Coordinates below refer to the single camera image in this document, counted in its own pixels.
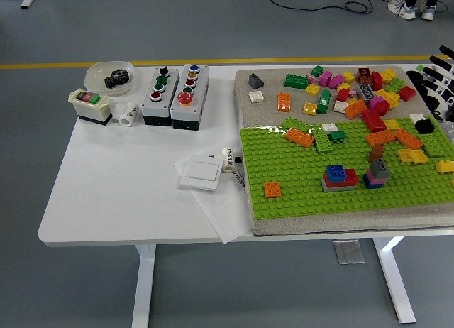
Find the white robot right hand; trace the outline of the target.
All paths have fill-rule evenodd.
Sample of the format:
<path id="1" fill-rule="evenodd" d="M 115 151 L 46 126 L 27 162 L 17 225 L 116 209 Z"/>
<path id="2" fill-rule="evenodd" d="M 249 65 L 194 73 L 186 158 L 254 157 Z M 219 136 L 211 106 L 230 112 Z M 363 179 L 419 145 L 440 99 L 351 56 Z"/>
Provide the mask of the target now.
<path id="1" fill-rule="evenodd" d="M 453 105 L 453 64 L 435 55 L 429 57 L 432 67 L 425 67 L 423 73 L 428 81 L 425 85 L 439 95 L 449 106 Z"/>

